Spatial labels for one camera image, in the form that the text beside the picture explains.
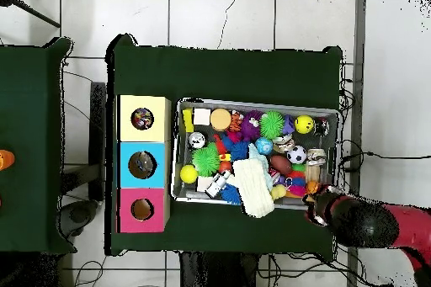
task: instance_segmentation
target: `green table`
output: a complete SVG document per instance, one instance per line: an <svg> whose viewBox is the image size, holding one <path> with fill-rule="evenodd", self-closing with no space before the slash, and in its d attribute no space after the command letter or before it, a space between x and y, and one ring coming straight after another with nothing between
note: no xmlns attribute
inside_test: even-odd
<svg viewBox="0 0 431 287"><path fill-rule="evenodd" d="M60 72L70 46L64 38L44 47L0 45L0 149L15 154L0 171L0 251L73 251L56 227Z"/></svg>
<svg viewBox="0 0 431 287"><path fill-rule="evenodd" d="M109 45L107 105L107 180L115 175L114 95L281 104L338 109L342 52L276 50L190 50L140 47L129 35ZM176 202L165 232L114 232L116 185L107 193L105 251L123 249L231 252L319 252L332 259L332 235L306 221L303 210L276 209L262 219L244 215L230 205Z"/></svg>

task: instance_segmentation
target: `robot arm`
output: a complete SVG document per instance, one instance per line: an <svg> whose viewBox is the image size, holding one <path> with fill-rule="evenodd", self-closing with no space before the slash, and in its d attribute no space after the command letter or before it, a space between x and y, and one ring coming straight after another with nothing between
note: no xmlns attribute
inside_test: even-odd
<svg viewBox="0 0 431 287"><path fill-rule="evenodd" d="M397 247L409 258L418 287L431 287L431 212L413 206L370 203L333 186L306 201L310 221L326 226L346 247Z"/></svg>

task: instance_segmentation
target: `round hole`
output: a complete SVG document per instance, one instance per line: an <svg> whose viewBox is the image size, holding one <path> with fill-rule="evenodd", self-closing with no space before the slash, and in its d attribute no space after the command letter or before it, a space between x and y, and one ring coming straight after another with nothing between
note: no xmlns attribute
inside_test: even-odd
<svg viewBox="0 0 431 287"><path fill-rule="evenodd" d="M154 156L147 151L135 152L129 160L129 171L133 177L146 179L151 177L157 168Z"/></svg>
<svg viewBox="0 0 431 287"><path fill-rule="evenodd" d="M139 221L147 221L154 214L154 206L148 199L137 199L131 205L131 214Z"/></svg>
<svg viewBox="0 0 431 287"><path fill-rule="evenodd" d="M149 109L139 108L131 114L130 120L135 129L148 130L154 123L154 116Z"/></svg>

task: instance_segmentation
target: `pink box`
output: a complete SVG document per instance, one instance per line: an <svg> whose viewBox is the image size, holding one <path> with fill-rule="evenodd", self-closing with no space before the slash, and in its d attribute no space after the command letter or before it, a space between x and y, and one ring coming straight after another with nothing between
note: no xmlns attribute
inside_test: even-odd
<svg viewBox="0 0 431 287"><path fill-rule="evenodd" d="M160 189L120 189L120 230L118 232L163 232L168 219L165 190ZM152 216L143 221L132 214L132 205L138 199L147 199L152 206Z"/></svg>

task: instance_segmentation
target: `blue box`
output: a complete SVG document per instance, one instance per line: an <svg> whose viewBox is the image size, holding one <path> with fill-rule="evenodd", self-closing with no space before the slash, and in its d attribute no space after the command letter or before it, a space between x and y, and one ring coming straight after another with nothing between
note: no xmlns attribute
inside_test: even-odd
<svg viewBox="0 0 431 287"><path fill-rule="evenodd" d="M120 143L120 187L121 188L164 188L166 181L167 145L161 142L121 142ZM129 171L129 160L135 152L146 151L156 160L154 174L146 179L133 176Z"/></svg>

